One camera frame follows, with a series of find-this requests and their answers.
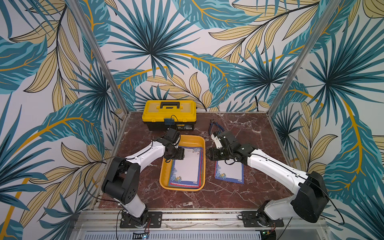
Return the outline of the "yellow plastic tray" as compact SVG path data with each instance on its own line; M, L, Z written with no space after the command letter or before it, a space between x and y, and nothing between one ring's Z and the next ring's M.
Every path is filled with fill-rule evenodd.
M200 136L182 135L179 147L185 149L184 159L164 159L159 182L166 190L200 191L206 182L205 140Z

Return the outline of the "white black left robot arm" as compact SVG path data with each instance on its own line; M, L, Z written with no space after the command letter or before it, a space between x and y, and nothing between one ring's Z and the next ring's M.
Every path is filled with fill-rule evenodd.
M115 157L106 173L102 192L123 207L122 217L137 227L147 225L148 207L138 196L140 173L159 158L183 160L185 149L179 147L181 134L174 129L128 157Z

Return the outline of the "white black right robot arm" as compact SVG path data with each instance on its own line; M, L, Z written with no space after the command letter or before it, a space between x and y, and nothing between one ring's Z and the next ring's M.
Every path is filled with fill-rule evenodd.
M290 167L250 144L241 144L229 131L211 135L214 147L207 151L211 161L233 160L268 175L286 187L292 195L276 201L265 201L255 217L261 227L278 226L283 218L300 217L316 223L329 202L323 176Z

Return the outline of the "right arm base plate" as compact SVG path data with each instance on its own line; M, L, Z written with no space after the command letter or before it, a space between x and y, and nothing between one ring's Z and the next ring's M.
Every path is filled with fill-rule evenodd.
M243 211L237 218L243 222L245 228L275 228L284 226L282 219L271 220L267 215L259 211Z

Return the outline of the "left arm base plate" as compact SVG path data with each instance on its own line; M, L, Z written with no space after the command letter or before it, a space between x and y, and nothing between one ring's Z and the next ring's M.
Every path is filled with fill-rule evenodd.
M120 228L133 229L149 227L150 229L158 229L162 225L162 218L162 212L144 212L140 218L136 218L129 213L122 212Z

